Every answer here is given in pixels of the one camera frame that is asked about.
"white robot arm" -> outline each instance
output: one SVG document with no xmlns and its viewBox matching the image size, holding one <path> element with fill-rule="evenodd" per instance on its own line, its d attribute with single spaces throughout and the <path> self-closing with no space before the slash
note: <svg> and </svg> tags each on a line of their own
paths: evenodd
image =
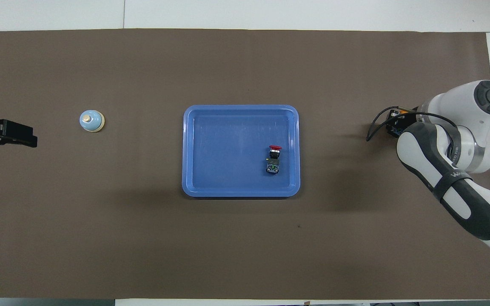
<svg viewBox="0 0 490 306">
<path fill-rule="evenodd" d="M 419 115 L 419 122 L 398 139 L 400 161 L 465 230 L 490 246 L 490 190 L 475 184 L 467 173 L 490 168 L 490 81 L 437 95 L 418 112 L 444 116 L 457 128 Z"/>
</svg>

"tray rim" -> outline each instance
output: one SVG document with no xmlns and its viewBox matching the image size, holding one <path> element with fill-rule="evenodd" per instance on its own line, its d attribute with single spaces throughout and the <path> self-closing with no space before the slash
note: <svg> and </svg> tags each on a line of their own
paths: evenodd
<svg viewBox="0 0 490 306">
<path fill-rule="evenodd" d="M 198 110 L 287 110 L 292 112 L 294 116 L 294 124 L 289 126 L 294 128 L 294 173 L 295 184 L 290 189 L 285 190 L 268 190 L 263 192 L 251 192 L 247 190 L 234 191 L 229 190 L 222 192 L 216 191 L 216 195 L 203 194 L 205 191 L 198 192 L 191 190 L 189 185 L 192 185 L 192 178 L 188 175 L 188 123 L 190 116 L 194 111 Z M 288 198 L 295 195 L 301 186 L 301 169 L 300 169 L 300 146 L 299 146 L 299 115 L 298 111 L 291 105 L 286 104 L 258 104 L 258 105 L 192 105 L 187 108 L 183 114 L 183 141 L 182 141 L 182 180 L 181 186 L 183 191 L 195 198 Z"/>
</svg>

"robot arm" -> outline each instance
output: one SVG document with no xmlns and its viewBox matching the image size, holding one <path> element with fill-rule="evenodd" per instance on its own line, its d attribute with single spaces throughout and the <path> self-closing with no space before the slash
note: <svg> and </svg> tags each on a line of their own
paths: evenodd
<svg viewBox="0 0 490 306">
<path fill-rule="evenodd" d="M 450 138 L 440 126 L 416 122 L 399 137 L 397 154 L 418 176 L 451 216 L 468 232 L 490 246 L 490 190 L 446 156 Z"/>
</svg>

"black strap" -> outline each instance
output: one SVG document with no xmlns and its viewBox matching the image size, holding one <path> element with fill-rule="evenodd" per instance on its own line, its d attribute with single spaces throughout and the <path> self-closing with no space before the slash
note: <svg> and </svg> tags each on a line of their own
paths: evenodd
<svg viewBox="0 0 490 306">
<path fill-rule="evenodd" d="M 455 169 L 453 171 L 445 173 L 442 178 L 439 180 L 438 184 L 434 186 L 434 190 L 432 190 L 432 194 L 436 197 L 438 201 L 444 197 L 447 190 L 453 185 L 454 182 L 461 179 L 471 179 L 468 173 Z"/>
</svg>

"black device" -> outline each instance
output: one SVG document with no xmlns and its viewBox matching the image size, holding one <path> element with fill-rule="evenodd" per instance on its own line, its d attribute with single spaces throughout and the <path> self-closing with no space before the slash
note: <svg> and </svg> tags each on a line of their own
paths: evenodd
<svg viewBox="0 0 490 306">
<path fill-rule="evenodd" d="M 37 147 L 37 136 L 33 135 L 33 128 L 30 126 L 0 119 L 0 145 L 8 143 Z"/>
</svg>

